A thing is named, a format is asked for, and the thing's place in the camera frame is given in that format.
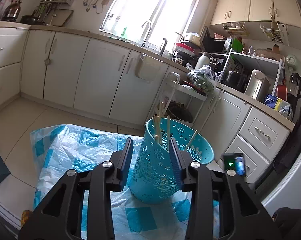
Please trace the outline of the white electric water boiler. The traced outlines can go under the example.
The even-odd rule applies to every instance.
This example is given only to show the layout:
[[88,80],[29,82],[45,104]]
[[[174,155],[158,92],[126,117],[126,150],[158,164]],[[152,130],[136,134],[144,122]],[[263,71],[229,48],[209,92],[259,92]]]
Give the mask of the white electric water boiler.
[[263,103],[269,94],[270,86],[271,84],[265,74],[254,69],[244,94]]

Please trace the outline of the cream upper wall cabinets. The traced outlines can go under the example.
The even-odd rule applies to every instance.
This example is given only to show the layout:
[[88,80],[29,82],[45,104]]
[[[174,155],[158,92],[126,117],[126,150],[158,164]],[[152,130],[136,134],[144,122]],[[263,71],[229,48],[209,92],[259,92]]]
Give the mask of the cream upper wall cabinets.
[[211,25],[272,20],[301,28],[297,0],[218,0]]

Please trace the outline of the steel kettle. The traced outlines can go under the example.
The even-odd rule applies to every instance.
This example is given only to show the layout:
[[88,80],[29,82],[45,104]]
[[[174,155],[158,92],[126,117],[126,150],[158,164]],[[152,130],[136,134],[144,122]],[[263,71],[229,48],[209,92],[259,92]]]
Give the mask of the steel kettle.
[[5,9],[1,21],[16,22],[21,10],[21,0],[12,0],[11,4]]

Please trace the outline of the blue checkered plastic tablecloth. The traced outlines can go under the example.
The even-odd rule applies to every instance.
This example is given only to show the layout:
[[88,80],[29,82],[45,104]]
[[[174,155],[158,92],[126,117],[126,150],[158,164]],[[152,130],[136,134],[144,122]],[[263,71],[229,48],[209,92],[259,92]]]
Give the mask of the blue checkered plastic tablecloth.
[[[116,239],[184,239],[191,206],[191,194],[177,191],[159,204],[146,204],[129,188],[143,137],[133,136],[133,155],[127,184],[110,195]],[[55,183],[73,169],[93,170],[122,150],[127,136],[76,125],[56,125],[31,132],[30,141],[38,182],[34,204],[38,205]],[[213,160],[206,164],[213,170]]]

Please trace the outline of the cream kitchen base cabinets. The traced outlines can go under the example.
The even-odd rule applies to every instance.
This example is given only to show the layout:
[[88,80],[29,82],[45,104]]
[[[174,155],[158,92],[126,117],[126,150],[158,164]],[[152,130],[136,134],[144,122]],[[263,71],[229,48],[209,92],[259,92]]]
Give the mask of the cream kitchen base cabinets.
[[[0,107],[19,95],[97,120],[142,127],[164,78],[186,69],[161,56],[97,34],[0,22]],[[273,161],[294,124],[273,109],[219,84],[192,128],[215,159],[242,139],[248,181]]]

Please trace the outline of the white thermos bottle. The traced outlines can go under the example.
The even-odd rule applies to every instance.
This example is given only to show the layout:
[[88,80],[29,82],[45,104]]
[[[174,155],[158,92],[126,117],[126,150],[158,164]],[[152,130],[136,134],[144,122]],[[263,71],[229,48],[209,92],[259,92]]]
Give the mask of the white thermos bottle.
[[213,62],[213,56],[207,52],[204,52],[201,57],[198,59],[197,64],[195,66],[195,70],[202,68],[203,66],[210,66]]

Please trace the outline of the chrome sink faucet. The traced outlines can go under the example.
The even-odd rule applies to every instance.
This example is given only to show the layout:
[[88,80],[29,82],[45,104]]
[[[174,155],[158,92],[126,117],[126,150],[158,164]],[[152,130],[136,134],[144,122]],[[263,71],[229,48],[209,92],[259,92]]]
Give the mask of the chrome sink faucet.
[[141,27],[143,28],[145,25],[147,26],[147,30],[146,30],[146,36],[145,36],[144,41],[143,41],[143,43],[142,43],[142,47],[145,47],[145,46],[146,46],[146,43],[147,43],[148,38],[149,38],[150,33],[151,33],[152,22],[151,22],[150,20],[147,20],[147,21],[145,21],[145,22],[142,24]]

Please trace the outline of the white storage trolley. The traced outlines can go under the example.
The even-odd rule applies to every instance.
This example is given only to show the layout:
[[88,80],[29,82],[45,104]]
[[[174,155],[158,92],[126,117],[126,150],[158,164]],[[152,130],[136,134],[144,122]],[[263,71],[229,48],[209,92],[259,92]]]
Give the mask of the white storage trolley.
[[163,80],[149,117],[154,114],[164,117],[170,115],[172,119],[193,127],[206,100],[206,94],[197,92],[189,84],[183,84],[178,73],[169,72]]

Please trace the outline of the black wok on stove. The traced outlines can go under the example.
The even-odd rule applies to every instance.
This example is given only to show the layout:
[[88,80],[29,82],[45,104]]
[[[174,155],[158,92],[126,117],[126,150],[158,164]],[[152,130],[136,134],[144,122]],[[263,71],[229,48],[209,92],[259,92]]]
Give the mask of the black wok on stove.
[[42,23],[39,21],[38,17],[32,15],[24,15],[20,19],[20,23],[28,24],[28,25],[41,25]]

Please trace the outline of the blue perforated plastic basket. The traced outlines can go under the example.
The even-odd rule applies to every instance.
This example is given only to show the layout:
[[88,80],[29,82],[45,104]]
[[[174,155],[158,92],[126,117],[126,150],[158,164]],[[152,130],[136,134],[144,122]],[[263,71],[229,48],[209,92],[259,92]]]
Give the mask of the blue perforated plastic basket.
[[[139,201],[159,204],[179,189],[175,183],[172,164],[167,150],[167,119],[161,118],[162,145],[154,139],[153,119],[145,124],[144,138],[135,162],[129,188]],[[176,120],[170,121],[170,138],[174,138],[180,150],[185,150],[195,130]],[[187,152],[194,161],[209,164],[214,160],[214,151],[199,133]]]

